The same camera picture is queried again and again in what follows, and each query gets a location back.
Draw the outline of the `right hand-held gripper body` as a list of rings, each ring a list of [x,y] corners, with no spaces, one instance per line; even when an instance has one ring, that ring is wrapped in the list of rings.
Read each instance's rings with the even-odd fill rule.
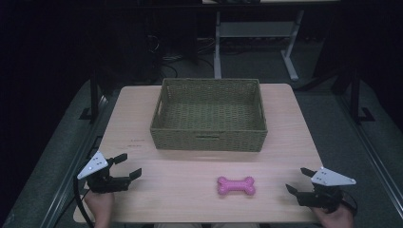
[[[315,171],[313,177],[309,177],[314,187],[311,192],[299,192],[296,198],[300,206],[322,208],[326,212],[334,212],[340,205],[344,205],[352,212],[356,211],[356,201],[352,198],[354,205],[345,200],[346,193],[341,186],[354,185],[356,181],[352,178],[341,175],[325,167]]]

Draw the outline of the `green woven basket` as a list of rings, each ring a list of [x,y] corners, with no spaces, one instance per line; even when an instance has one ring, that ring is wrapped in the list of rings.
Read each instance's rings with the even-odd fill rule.
[[[150,126],[158,149],[259,152],[268,129],[257,79],[165,79]]]

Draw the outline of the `aluminium rail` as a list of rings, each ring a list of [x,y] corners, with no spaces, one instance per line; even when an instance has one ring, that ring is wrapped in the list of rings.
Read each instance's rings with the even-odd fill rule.
[[[395,211],[400,219],[403,220],[403,189],[399,187],[399,184],[393,178],[392,173],[382,160],[379,155],[379,150],[371,141],[371,137],[366,130],[366,125],[379,124],[379,121],[372,115],[367,107],[359,107],[357,110],[353,110],[355,103],[348,101],[344,95],[336,96],[336,100],[363,145],[369,163],[378,176]]]
[[[86,122],[86,131],[82,134],[79,146],[73,150],[73,157],[67,159],[67,171],[64,173],[62,182],[52,198],[51,205],[41,222],[40,228],[54,228],[69,206],[75,202],[75,193],[80,191],[77,187],[77,175],[85,166],[84,162],[91,154],[95,153],[100,144],[102,136],[97,133],[98,118],[103,115],[107,99],[102,95],[98,101],[91,103],[96,109],[96,116],[95,118],[92,117],[93,107],[83,110],[81,119]]]

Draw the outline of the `black metal stand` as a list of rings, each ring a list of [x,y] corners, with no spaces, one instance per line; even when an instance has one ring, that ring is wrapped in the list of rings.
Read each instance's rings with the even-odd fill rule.
[[[90,86],[90,108],[85,108],[80,116],[80,120],[90,120],[93,124],[99,114],[99,100],[98,100],[98,84],[97,84],[97,74],[93,72],[89,79]]]
[[[374,116],[366,107],[359,106],[360,94],[360,78],[357,70],[355,69],[351,76],[351,98],[350,98],[350,115],[356,124],[362,122],[373,122]]]

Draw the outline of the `white metal desk frame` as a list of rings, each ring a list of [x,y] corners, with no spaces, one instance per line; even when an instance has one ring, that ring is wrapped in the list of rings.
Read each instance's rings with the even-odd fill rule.
[[[281,57],[290,79],[298,80],[291,54],[297,39],[304,11],[297,13],[294,21],[280,22],[225,22],[221,13],[216,13],[215,49],[213,54],[214,78],[221,78],[221,39],[222,38],[288,38],[289,44],[283,49]]]

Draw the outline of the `person's right hand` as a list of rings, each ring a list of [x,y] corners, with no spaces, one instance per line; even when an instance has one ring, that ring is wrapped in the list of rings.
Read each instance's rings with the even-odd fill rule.
[[[324,228],[354,228],[354,217],[352,212],[341,205],[333,213],[326,213],[322,208],[311,207]]]

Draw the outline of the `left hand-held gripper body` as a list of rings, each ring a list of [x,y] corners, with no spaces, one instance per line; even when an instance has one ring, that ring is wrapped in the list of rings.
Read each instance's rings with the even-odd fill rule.
[[[109,169],[114,164],[114,158],[106,159],[100,151],[97,151],[79,172],[77,179],[86,179],[89,189],[94,193],[126,191],[130,177],[113,178],[110,175]]]

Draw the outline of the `person's left hand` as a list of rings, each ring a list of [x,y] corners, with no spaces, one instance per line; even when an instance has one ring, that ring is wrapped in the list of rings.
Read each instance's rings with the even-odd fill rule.
[[[113,193],[93,193],[89,191],[85,202],[95,219],[94,228],[110,228],[115,196]]]

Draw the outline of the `pink bone-shaped chew toy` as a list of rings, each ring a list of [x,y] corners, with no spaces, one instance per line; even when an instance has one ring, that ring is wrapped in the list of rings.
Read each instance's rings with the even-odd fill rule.
[[[252,177],[246,177],[243,180],[229,180],[225,177],[218,178],[218,193],[227,195],[232,191],[241,191],[246,195],[253,196],[256,193],[254,186],[255,180]]]

